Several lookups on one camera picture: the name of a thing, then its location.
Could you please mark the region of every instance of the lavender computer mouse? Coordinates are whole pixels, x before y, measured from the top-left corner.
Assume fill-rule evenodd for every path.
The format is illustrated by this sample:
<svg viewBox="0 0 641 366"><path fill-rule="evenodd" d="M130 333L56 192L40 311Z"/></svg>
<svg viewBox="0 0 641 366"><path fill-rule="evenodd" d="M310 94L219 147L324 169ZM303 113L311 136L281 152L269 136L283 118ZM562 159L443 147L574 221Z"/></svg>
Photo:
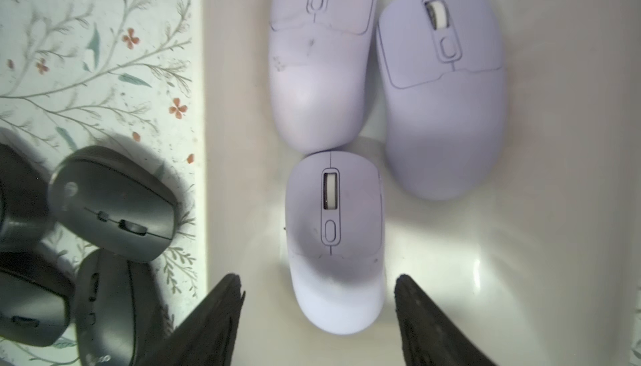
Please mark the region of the lavender computer mouse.
<svg viewBox="0 0 641 366"><path fill-rule="evenodd" d="M376 166L347 152L304 159L287 181L285 222L293 290L309 321L339 335L370 326L385 300Z"/></svg>
<svg viewBox="0 0 641 366"><path fill-rule="evenodd" d="M297 151L342 146L361 130L375 9L376 0L272 1L272 111Z"/></svg>
<svg viewBox="0 0 641 366"><path fill-rule="evenodd" d="M479 185L501 153L507 113L499 23L489 0L395 0L378 57L394 177L424 199Z"/></svg>

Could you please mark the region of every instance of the mouse scroll wheel slot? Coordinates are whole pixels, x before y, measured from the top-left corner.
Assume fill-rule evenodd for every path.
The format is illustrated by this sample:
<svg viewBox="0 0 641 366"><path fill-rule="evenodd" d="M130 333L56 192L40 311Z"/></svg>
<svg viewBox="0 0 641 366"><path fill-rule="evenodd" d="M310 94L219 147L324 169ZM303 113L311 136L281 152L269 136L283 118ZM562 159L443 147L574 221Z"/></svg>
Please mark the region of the mouse scroll wheel slot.
<svg viewBox="0 0 641 366"><path fill-rule="evenodd" d="M91 294L89 295L89 302L95 302L98 297L98 282L100 281L100 274L93 273L91 275Z"/></svg>
<svg viewBox="0 0 641 366"><path fill-rule="evenodd" d="M449 27L449 20L447 17L447 8L445 3L441 0L430 0L425 2L425 9L428 10L429 21L432 28L444 29Z"/></svg>
<svg viewBox="0 0 641 366"><path fill-rule="evenodd" d="M147 233L147 227L141 226L140 224L136 224L128 220L120 220L118 222L118 227L124 229L125 231L129 231L130 233L138 235L145 235Z"/></svg>
<svg viewBox="0 0 641 366"><path fill-rule="evenodd" d="M323 178L323 207L325 210L336 210L339 205L339 175L328 172Z"/></svg>

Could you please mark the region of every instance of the gray computer mouse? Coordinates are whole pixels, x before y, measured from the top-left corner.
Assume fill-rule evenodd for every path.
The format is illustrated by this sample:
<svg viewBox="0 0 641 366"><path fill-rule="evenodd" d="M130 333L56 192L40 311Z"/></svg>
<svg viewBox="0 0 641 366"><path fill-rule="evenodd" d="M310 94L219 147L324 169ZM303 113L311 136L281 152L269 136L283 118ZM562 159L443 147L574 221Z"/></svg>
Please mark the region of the gray computer mouse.
<svg viewBox="0 0 641 366"><path fill-rule="evenodd" d="M176 231L174 194L106 147L85 147L67 157L54 171L48 201L71 232L133 261L160 256Z"/></svg>
<svg viewBox="0 0 641 366"><path fill-rule="evenodd" d="M80 265L74 316L83 366L132 366L164 339L151 268L104 249Z"/></svg>
<svg viewBox="0 0 641 366"><path fill-rule="evenodd" d="M0 337L46 347L65 332L74 285L34 252L0 253Z"/></svg>
<svg viewBox="0 0 641 366"><path fill-rule="evenodd" d="M18 152L0 145L0 251L31 250L51 226L47 179Z"/></svg>

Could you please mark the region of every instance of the computer mouse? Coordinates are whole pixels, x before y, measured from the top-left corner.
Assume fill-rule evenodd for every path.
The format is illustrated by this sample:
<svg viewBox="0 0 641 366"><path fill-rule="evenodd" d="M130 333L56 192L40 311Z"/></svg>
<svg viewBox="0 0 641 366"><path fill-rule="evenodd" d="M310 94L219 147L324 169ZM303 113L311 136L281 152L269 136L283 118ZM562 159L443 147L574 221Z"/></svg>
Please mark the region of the computer mouse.
<svg viewBox="0 0 641 366"><path fill-rule="evenodd" d="M375 10L376 0L272 0L272 112L297 151L342 146L361 130Z"/></svg>
<svg viewBox="0 0 641 366"><path fill-rule="evenodd" d="M0 253L0 337L46 347L65 332L74 284L34 252Z"/></svg>
<svg viewBox="0 0 641 366"><path fill-rule="evenodd" d="M285 223L293 291L316 327L338 335L370 326L385 300L383 186L370 161L316 153L287 181Z"/></svg>
<svg viewBox="0 0 641 366"><path fill-rule="evenodd" d="M133 366L164 339L151 268L95 250L76 280L77 348L83 366Z"/></svg>
<svg viewBox="0 0 641 366"><path fill-rule="evenodd" d="M20 154L0 144L0 251L33 249L52 226L47 182Z"/></svg>
<svg viewBox="0 0 641 366"><path fill-rule="evenodd" d="M106 147L85 147L67 157L53 173L48 200L71 232L133 261L160 256L176 231L174 194Z"/></svg>
<svg viewBox="0 0 641 366"><path fill-rule="evenodd" d="M490 0L394 0L376 40L396 180L435 201L479 185L501 153L508 108Z"/></svg>

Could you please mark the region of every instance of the floral pattern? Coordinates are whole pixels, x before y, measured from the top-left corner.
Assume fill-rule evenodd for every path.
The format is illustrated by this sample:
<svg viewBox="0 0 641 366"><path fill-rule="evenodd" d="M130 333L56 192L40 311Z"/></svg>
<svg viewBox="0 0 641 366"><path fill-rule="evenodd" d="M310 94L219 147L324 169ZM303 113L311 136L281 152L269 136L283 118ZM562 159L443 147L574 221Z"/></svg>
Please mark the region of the floral pattern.
<svg viewBox="0 0 641 366"><path fill-rule="evenodd" d="M133 45L140 43L140 38L133 36L133 28L127 29L128 34L123 35L123 41L127 43L129 50L133 49Z"/></svg>
<svg viewBox="0 0 641 366"><path fill-rule="evenodd" d="M191 8L191 0L0 0L0 142L45 174L80 147L108 146L179 198L177 234L151 264L167 332L196 306L204 285L194 128L183 103L191 96ZM183 120L178 127L164 128L173 119L168 102ZM96 249L60 225L43 244L71 278ZM0 338L0 359L79 365L74 326L48 348Z"/></svg>
<svg viewBox="0 0 641 366"><path fill-rule="evenodd" d="M183 114L187 113L187 106L180 105L180 99L174 98L174 105L169 108L169 114L175 114L177 119L182 119Z"/></svg>

